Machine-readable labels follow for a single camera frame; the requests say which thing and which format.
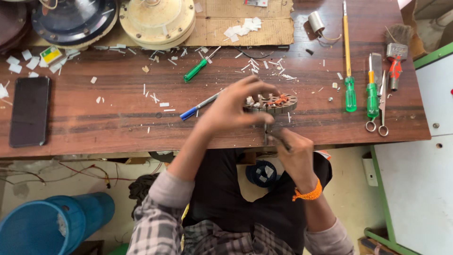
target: worker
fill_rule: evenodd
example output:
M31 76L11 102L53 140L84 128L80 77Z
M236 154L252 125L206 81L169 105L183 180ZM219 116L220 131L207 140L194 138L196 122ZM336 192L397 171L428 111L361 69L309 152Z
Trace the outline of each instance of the worker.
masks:
M197 120L179 154L136 208L128 255L284 255L302 254L304 247L312 255L354 254L344 226L321 192L332 169L313 152L312 141L282 129L287 151L272 139L285 172L272 191L254 202L247 202L239 188L236 162L241 149L207 150L213 139L222 144L218 134L274 122L267 113L243 112L246 98L257 99L259 93L280 95L275 86L249 76L228 86Z

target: plaid shirt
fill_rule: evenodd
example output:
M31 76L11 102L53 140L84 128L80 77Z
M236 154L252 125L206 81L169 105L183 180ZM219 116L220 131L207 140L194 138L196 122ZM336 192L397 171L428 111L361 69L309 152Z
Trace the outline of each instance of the plaid shirt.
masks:
M182 228L181 216L190 201L194 182L182 181L167 172L159 175L142 206L134 212L135 227L127 255L262 254L292 255L283 240L260 224L250 233L230 233L212 221ZM184 233L184 250L181 236ZM306 248L313 254L352 255L354 248L340 221L328 230L306 231Z

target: wood grain surface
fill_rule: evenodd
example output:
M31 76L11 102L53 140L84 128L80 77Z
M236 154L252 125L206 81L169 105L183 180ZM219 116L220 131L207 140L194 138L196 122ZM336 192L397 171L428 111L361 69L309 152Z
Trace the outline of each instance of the wood grain surface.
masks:
M296 11L292 13L295 44L288 49L266 46L247 50L243 47L253 56L272 52L271 56L258 60L259 76L278 86L281 92L296 94L299 100L297 109L291 113L291 122L288 122L286 115L278 116L276 126L308 137L316 145L430 139L411 57L402 64L400 89L392 92L393 96L387 100L386 126L390 130L389 135L381 137L377 132L365 129L365 122L369 120L366 117L368 55L377 52L384 56L385 26L399 23L402 18L396 0L349 0L347 4L352 75L356 80L357 93L357 111L353 113L345 110L345 88L337 76L337 72L346 76L343 40L330 47L322 40L313 38L313 31L307 23L307 16L317 10L326 25L324 34L337 37L342 33L342 1L296 1ZM314 55L310 56L306 49L314 51ZM31 49L35 56L41 50ZM135 51L137 55L128 50L126 54L121 54L89 49L68 61L60 76L58 72L52 74L49 69L37 67L35 72L49 76L53 83L48 142L40 147L10 148L12 107L0 102L0 106L5 106L0 109L0 157L179 149L198 120L192 116L183 122L179 115L251 74L248 69L245 73L235 72L245 67L249 58L242 55L235 59L239 52L233 47L220 49L212 58L213 63L204 67L189 83L184 83L183 75L200 58L194 49L188 49L188 55L182 58L182 50L158 54L160 63L148 60L153 51ZM10 54L22 59L21 74L8 71L5 60ZM167 60L171 56L178 56L175 60L177 66ZM286 69L284 73L297 79L286 81L283 77L271 75L280 71L271 64L266 70L261 62L276 62L280 58L283 58L282 65ZM11 81L7 88L10 97L5 98L10 102L14 97L14 81L18 77L26 77L30 71L25 64L20 50L0 56L0 82L6 84ZM148 74L141 69L145 65L149 65ZM383 59L383 69L388 70L389 67L390 63ZM95 84L90 83L93 76L97 77ZM333 82L341 87L339 92L332 88ZM146 91L155 93L160 102L168 102L170 106L159 107L152 98L146 98L143 84L146 84ZM104 103L96 103L99 96L105 99ZM333 98L332 102L328 101L329 97ZM202 116L208 107L200 110L199 115ZM165 108L176 111L164 112ZM162 113L162 117L157 118L156 113ZM209 147L262 145L263 127L250 126L216 136Z

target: silver capacitor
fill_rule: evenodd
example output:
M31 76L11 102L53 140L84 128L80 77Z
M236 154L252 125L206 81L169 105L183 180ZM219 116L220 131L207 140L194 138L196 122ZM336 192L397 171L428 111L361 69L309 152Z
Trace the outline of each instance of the silver capacitor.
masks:
M324 28L326 28L317 11L312 12L308 16L308 21L310 22L310 26L315 34L321 34Z

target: black smartphone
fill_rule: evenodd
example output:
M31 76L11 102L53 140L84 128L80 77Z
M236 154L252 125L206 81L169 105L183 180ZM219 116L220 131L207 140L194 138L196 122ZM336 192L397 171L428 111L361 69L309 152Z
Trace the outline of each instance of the black smartphone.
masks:
M46 143L50 85L48 77L16 80L10 129L11 147Z

